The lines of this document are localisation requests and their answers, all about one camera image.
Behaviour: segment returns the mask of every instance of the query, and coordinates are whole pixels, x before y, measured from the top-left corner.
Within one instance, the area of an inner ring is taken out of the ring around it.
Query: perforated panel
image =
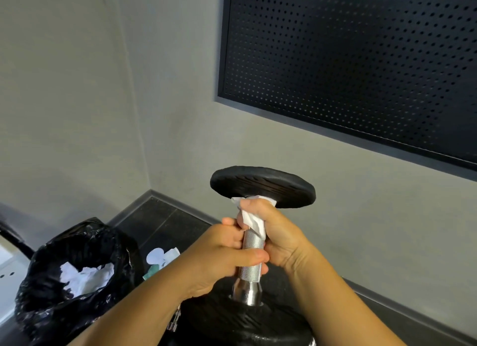
[[[220,97],[477,169],[477,0],[225,0]]]

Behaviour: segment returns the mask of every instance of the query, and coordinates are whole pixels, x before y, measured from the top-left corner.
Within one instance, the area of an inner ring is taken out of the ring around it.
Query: trash bin
[[[66,345],[121,301],[144,274],[136,251],[135,241],[95,217],[41,246],[15,299],[15,318],[30,345]],[[112,263],[114,272],[104,287],[74,297],[60,281],[66,262],[78,271]]]

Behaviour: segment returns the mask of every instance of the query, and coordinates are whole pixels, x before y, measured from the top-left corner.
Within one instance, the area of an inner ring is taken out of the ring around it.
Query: person's right hand
[[[285,271],[293,271],[305,258],[311,246],[303,232],[286,216],[280,213],[265,199],[243,199],[240,207],[265,221],[267,240],[265,250],[270,255],[270,262],[280,266]],[[235,220],[224,218],[224,224]],[[248,226],[243,223],[242,212],[237,216],[237,223],[243,229]]]

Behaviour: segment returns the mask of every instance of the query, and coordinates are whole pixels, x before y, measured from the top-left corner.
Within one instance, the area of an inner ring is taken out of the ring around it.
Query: knurled metal handle
[[[247,248],[259,248],[263,249],[265,246],[265,241],[263,241],[258,234],[256,234],[252,229],[245,231],[243,237],[243,246],[242,249]],[[251,267],[241,267],[238,277],[244,281],[249,282],[260,282],[260,276],[262,272],[262,264]]]

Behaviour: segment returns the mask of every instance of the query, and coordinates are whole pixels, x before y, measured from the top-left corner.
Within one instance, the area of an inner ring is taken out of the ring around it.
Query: gray wall
[[[286,214],[350,280],[477,337],[477,183],[214,101],[222,0],[119,0],[153,189],[215,217],[243,164],[314,184]]]
[[[0,217],[36,248],[150,186],[115,0],[0,0]]]

